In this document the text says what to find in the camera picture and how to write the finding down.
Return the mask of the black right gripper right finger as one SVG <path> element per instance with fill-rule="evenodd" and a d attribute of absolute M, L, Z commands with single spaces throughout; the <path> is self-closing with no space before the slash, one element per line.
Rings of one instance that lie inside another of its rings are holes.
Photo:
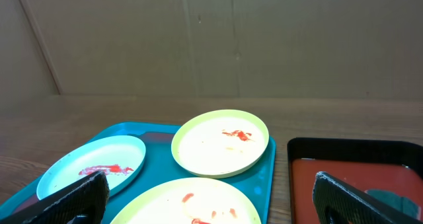
<path fill-rule="evenodd" d="M 421 221 L 380 202 L 361 190 L 318 172 L 312 195 L 313 203 L 323 224 L 420 224 Z"/>

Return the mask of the green pink sponge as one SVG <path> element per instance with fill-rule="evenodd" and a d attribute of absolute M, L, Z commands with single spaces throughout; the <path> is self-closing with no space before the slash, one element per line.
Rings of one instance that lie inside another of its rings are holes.
<path fill-rule="evenodd" d="M 421 207 L 407 197 L 399 196 L 394 192 L 376 189 L 366 190 L 365 193 L 397 211 L 420 220 Z"/>

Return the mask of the yellow-green plate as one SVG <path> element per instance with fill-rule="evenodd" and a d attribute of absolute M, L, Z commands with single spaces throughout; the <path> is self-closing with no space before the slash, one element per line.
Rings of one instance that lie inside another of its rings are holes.
<path fill-rule="evenodd" d="M 116 224 L 261 224 L 252 202 L 234 186 L 211 178 L 181 178 L 140 194 Z"/>
<path fill-rule="evenodd" d="M 227 178 L 253 167 L 268 147 L 266 124 L 242 110 L 214 110 L 200 114 L 175 133 L 171 153 L 189 173 Z"/>

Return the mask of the light blue plate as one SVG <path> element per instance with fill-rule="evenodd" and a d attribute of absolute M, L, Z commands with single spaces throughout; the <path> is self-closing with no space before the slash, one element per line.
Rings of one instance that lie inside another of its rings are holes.
<path fill-rule="evenodd" d="M 145 157 L 144 142 L 134 136 L 92 141 L 66 154 L 44 173 L 36 188 L 37 198 L 42 200 L 96 171 L 105 173 L 113 196 L 137 177 Z"/>

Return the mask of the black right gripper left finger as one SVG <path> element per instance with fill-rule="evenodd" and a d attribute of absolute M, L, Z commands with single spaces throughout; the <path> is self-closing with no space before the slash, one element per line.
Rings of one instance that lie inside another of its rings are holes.
<path fill-rule="evenodd" d="M 100 224 L 110 189 L 96 171 L 4 219 L 1 224 Z"/>

